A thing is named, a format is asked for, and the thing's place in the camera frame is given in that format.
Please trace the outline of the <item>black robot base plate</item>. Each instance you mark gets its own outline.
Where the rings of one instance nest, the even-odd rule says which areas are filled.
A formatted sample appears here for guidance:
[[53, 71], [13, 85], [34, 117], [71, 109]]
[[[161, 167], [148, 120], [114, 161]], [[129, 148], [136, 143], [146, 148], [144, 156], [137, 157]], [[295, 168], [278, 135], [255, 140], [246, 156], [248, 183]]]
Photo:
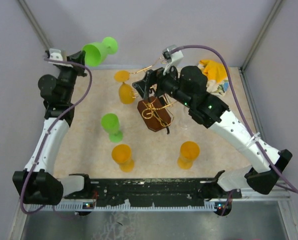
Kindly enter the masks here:
[[226, 199], [214, 178], [98, 178], [71, 193], [66, 200], [95, 200], [96, 206], [115, 207], [129, 201], [132, 207], [202, 207], [212, 199]]

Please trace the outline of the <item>gold wire wine glass rack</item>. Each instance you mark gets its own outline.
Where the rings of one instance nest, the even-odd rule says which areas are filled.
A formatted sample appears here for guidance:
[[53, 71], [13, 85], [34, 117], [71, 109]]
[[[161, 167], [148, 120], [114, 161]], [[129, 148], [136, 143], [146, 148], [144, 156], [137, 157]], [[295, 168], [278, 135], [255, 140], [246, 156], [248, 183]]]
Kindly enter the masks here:
[[147, 99], [143, 99], [134, 86], [132, 88], [131, 96], [133, 99], [139, 98], [142, 109], [138, 109], [138, 111], [148, 129], [155, 133], [165, 129], [166, 134], [169, 135], [174, 115], [168, 110], [168, 107], [172, 107], [175, 101], [171, 102], [165, 93], [159, 97], [155, 96], [157, 92], [156, 83], [149, 87]]

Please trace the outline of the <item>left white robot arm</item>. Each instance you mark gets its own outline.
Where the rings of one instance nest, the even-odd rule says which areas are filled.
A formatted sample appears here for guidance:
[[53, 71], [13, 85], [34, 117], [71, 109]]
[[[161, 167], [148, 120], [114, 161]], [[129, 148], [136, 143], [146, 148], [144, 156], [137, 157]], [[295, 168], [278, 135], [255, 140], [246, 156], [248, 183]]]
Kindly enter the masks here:
[[60, 72], [57, 77], [45, 74], [38, 80], [45, 107], [42, 133], [24, 170], [15, 171], [12, 177], [23, 205], [55, 206], [69, 194], [76, 193], [85, 199], [93, 192], [86, 174], [76, 173], [59, 179], [53, 175], [59, 148], [71, 127], [77, 105], [71, 102], [76, 79], [92, 76], [85, 66], [86, 52], [81, 50], [64, 56], [60, 50], [50, 49], [46, 54], [45, 61], [57, 66]]

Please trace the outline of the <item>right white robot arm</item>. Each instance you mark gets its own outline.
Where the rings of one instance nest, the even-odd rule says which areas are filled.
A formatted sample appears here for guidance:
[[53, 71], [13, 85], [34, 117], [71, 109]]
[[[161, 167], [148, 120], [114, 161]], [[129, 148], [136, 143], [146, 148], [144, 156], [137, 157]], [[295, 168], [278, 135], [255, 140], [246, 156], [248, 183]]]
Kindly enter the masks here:
[[278, 150], [252, 132], [238, 120], [229, 106], [219, 97], [207, 92], [207, 77], [197, 66], [186, 66], [177, 71], [172, 66], [167, 73], [164, 68], [148, 70], [144, 78], [132, 86], [143, 100], [147, 100], [151, 86], [154, 95], [169, 95], [187, 107], [188, 114], [198, 124], [212, 130], [228, 141], [249, 162], [250, 166], [224, 171], [212, 185], [212, 192], [223, 198], [231, 190], [250, 187], [267, 195], [277, 185], [281, 173], [292, 158], [287, 150]]

